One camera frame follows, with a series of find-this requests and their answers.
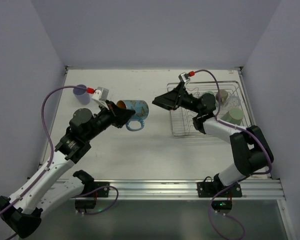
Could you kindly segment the blue cup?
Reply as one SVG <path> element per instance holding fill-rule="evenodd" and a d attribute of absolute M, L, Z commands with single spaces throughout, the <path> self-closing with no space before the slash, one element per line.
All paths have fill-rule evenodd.
<path fill-rule="evenodd" d="M 137 132 L 145 127 L 145 120 L 149 115 L 149 106 L 144 100 L 119 100 L 116 105 L 119 108 L 134 110 L 134 115 L 125 124 L 126 129 L 131 132 Z M 139 128 L 133 128 L 130 126 L 131 122 L 138 122 L 140 124 Z"/>

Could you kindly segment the purple plastic cup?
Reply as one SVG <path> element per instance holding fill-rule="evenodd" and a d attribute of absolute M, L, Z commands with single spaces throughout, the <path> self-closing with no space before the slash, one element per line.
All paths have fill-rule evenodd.
<path fill-rule="evenodd" d="M 77 85 L 72 90 L 72 93 L 82 105 L 88 105 L 90 103 L 90 95 L 87 92 L 87 87 L 84 84 Z"/>

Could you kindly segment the large green cup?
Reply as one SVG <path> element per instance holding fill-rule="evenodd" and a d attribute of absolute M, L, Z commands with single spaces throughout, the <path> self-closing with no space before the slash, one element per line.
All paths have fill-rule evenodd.
<path fill-rule="evenodd" d="M 225 115 L 222 116 L 221 120 L 240 126 L 244 118 L 244 112 L 241 108 L 231 108 Z"/>

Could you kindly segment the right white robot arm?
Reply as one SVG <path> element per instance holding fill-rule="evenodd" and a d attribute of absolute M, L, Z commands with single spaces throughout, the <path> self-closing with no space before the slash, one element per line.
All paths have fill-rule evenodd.
<path fill-rule="evenodd" d="M 152 103 L 168 111 L 181 107 L 196 113 L 192 122 L 197 131 L 230 144 L 233 163 L 213 177 L 212 183 L 216 189 L 222 190 L 259 174 L 264 167 L 272 170 L 274 156 L 261 129 L 256 125 L 242 127 L 217 118 L 213 94 L 204 93 L 196 98 L 187 92 L 183 83 L 179 83 L 173 90 L 155 97 Z"/>

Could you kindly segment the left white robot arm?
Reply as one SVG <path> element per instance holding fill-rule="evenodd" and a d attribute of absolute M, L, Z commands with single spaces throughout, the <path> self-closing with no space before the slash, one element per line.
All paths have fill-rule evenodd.
<path fill-rule="evenodd" d="M 106 101 L 98 114 L 88 108 L 73 113 L 65 135 L 52 148 L 53 154 L 22 187 L 10 196 L 0 196 L 0 218 L 20 237 L 29 237 L 41 224 L 44 195 L 65 172 L 90 150 L 90 141 L 109 126 L 122 128 L 135 110 Z"/>

